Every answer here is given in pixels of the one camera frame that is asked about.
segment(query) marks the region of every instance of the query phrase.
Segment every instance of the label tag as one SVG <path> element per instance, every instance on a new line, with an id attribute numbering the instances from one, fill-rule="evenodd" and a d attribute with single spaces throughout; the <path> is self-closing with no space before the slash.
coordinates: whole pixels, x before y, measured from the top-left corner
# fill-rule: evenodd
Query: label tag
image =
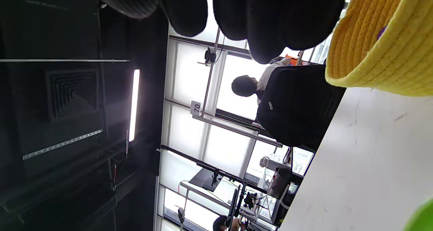
<path id="1" fill-rule="evenodd" d="M 201 103 L 196 101 L 191 101 L 191 114 L 195 116 L 200 116 Z"/>

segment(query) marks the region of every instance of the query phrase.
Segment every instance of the frosted window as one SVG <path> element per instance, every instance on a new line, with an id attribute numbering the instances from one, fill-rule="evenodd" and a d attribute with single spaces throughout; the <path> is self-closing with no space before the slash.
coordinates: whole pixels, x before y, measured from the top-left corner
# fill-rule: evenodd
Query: frosted window
<path id="1" fill-rule="evenodd" d="M 158 204 L 156 214 L 163 216 L 164 215 L 164 199 L 165 199 L 165 188 L 162 186 L 158 186 Z"/>
<path id="2" fill-rule="evenodd" d="M 191 180 L 200 170 L 201 167 L 186 158 L 166 150 L 161 151 L 159 183 L 167 188 L 178 191 L 182 180 Z M 180 188 L 180 193 L 186 194 L 185 188 Z"/>
<path id="3" fill-rule="evenodd" d="M 195 44 L 169 41 L 165 75 L 165 98 L 187 106 L 191 104 L 192 100 L 203 104 L 210 67 L 197 62 L 204 62 L 206 50 L 206 47 Z M 226 52 L 223 52 L 213 67 L 206 105 L 206 112 L 210 114 L 215 114 L 215 93 L 225 54 Z"/>
<path id="4" fill-rule="evenodd" d="M 199 41 L 206 41 L 210 43 L 214 43 L 215 39 L 217 38 L 217 32 L 218 32 L 218 24 L 215 21 L 215 16 L 213 15 L 213 1 L 207 0 L 207 23 L 204 30 L 196 35 L 195 37 L 191 37 L 192 39 L 199 40 Z M 173 27 L 170 25 L 168 28 L 168 34 L 174 35 L 177 37 L 183 37 L 180 34 L 178 34 Z M 223 43 L 223 33 L 220 33 L 220 38 L 218 39 L 218 43 Z M 245 48 L 246 40 L 242 41 L 233 41 L 228 39 L 227 37 L 224 40 L 225 45 L 234 46 L 238 48 Z"/>
<path id="5" fill-rule="evenodd" d="M 268 66 L 269 65 L 259 64 L 254 60 L 227 55 L 216 107 L 232 114 L 254 120 L 257 114 L 256 95 L 240 97 L 234 94 L 232 91 L 232 82 L 236 77 L 241 75 L 248 75 L 259 80 Z"/>
<path id="6" fill-rule="evenodd" d="M 179 226 L 161 218 L 161 231 L 179 231 Z"/>
<path id="7" fill-rule="evenodd" d="M 257 134 L 255 131 L 248 130 L 227 121 L 215 118 L 212 120 L 248 133 Z M 209 125 L 209 127 L 210 130 L 207 136 L 206 150 L 203 157 L 204 162 L 227 171 L 230 174 L 243 177 L 255 140 L 217 126 Z"/>
<path id="8" fill-rule="evenodd" d="M 185 207 L 185 198 L 169 189 L 166 189 L 164 207 L 173 212 L 178 212 L 179 208 Z"/>
<path id="9" fill-rule="evenodd" d="M 197 226 L 205 230 L 212 231 L 213 222 L 219 215 L 195 204 L 192 201 L 187 201 L 185 209 L 185 218 Z"/>
<path id="10" fill-rule="evenodd" d="M 198 159 L 203 151 L 207 124 L 193 119 L 188 108 L 175 104 L 171 107 L 168 146 Z"/>

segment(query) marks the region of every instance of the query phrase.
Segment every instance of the white table surface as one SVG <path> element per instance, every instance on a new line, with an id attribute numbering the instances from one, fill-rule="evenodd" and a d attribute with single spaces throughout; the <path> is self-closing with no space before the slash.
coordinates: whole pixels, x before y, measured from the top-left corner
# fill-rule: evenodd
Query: white table surface
<path id="1" fill-rule="evenodd" d="M 433 198 L 433 97 L 346 93 L 280 228 L 398 231 Z"/>

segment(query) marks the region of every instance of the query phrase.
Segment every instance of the fluorescent light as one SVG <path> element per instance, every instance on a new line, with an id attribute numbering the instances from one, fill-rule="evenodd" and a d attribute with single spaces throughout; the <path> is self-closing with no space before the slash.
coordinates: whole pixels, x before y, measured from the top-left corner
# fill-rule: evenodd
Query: fluorescent light
<path id="1" fill-rule="evenodd" d="M 137 100 L 138 100 L 138 83 L 140 81 L 140 70 L 134 70 L 133 82 L 133 101 L 131 105 L 131 124 L 130 124 L 130 141 L 134 140 L 135 136 L 135 121 L 137 117 Z"/>

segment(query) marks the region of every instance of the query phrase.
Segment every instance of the metal pole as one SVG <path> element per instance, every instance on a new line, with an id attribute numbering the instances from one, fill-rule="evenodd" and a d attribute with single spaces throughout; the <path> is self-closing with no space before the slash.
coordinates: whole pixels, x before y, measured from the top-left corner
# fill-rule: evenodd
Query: metal pole
<path id="1" fill-rule="evenodd" d="M 203 192 L 198 191 L 195 188 L 191 188 L 190 186 L 188 186 L 188 185 L 186 185 L 184 183 L 181 183 L 180 186 L 182 186 L 182 187 L 186 188 L 187 190 L 190 190 L 190 191 L 194 192 L 195 194 L 198 194 L 199 196 L 204 197 L 204 198 L 206 198 L 206 199 L 208 199 L 208 200 L 210 200 L 210 201 L 212 201 L 214 203 L 217 203 L 218 205 L 221 205 L 221 206 L 223 206 L 225 208 L 230 208 L 230 206 L 227 203 L 224 203 L 224 202 L 222 202 L 220 200 L 217 200 L 217 199 L 215 199 L 215 198 L 213 198 L 213 197 L 211 197 L 211 196 L 209 196 L 207 194 L 204 194 Z"/>
<path id="2" fill-rule="evenodd" d="M 281 144 L 281 143 L 279 143 L 279 142 L 277 142 L 277 141 L 268 140 L 268 139 L 266 139 L 266 138 L 263 138 L 263 137 L 260 137 L 260 136 L 257 136 L 257 135 L 254 135 L 254 134 L 251 134 L 251 133 L 245 132 L 245 131 L 241 131 L 241 130 L 239 130 L 239 129 L 236 129 L 236 128 L 233 128 L 233 127 L 230 127 L 230 126 L 228 126 L 228 125 L 225 125 L 225 124 L 222 124 L 222 123 L 218 123 L 218 122 L 214 122 L 214 121 L 209 120 L 209 119 L 207 119 L 207 118 L 198 117 L 198 116 L 195 116 L 195 115 L 193 115 L 192 117 L 193 117 L 194 119 L 198 119 L 198 120 L 200 120 L 201 122 L 204 122 L 204 123 L 208 123 L 208 124 L 211 124 L 211 125 L 218 126 L 218 127 L 223 128 L 223 129 L 225 129 L 225 130 L 232 131 L 232 132 L 234 132 L 234 133 L 237 133 L 237 134 L 240 134 L 240 135 L 243 135 L 243 136 L 246 136 L 246 137 L 252 138 L 252 139 L 254 139 L 254 140 L 259 140 L 259 141 L 261 141 L 261 142 L 267 143 L 267 144 L 272 145 L 272 146 L 283 147 L 283 144 Z"/>
<path id="3" fill-rule="evenodd" d="M 221 29 L 220 29 L 220 27 L 218 26 L 218 32 L 216 33 L 215 44 L 213 45 L 213 50 L 214 50 L 214 52 L 215 52 L 215 55 L 217 54 L 217 47 L 218 47 L 218 40 L 220 39 L 220 32 L 221 32 Z M 213 65 L 214 65 L 214 64 L 215 64 L 214 62 L 212 62 L 212 63 L 210 64 L 209 78 L 207 79 L 206 94 L 204 94 L 203 112 L 201 113 L 201 117 L 204 116 L 204 109 L 206 109 L 207 94 L 209 93 L 210 78 L 212 77 L 212 71 L 213 71 Z"/>
<path id="4" fill-rule="evenodd" d="M 188 194 L 189 194 L 189 189 L 187 189 L 187 195 L 185 197 L 184 214 L 186 213 Z M 181 223 L 181 231 L 184 229 L 184 222 Z"/>
<path id="5" fill-rule="evenodd" d="M 300 65 L 300 63 L 302 62 L 303 51 L 304 50 L 302 50 L 302 51 L 299 52 L 299 57 L 298 57 L 298 59 L 296 61 L 296 66 Z"/>
<path id="6" fill-rule="evenodd" d="M 22 63 L 22 62 L 129 62 L 129 60 L 0 60 L 0 63 Z"/>

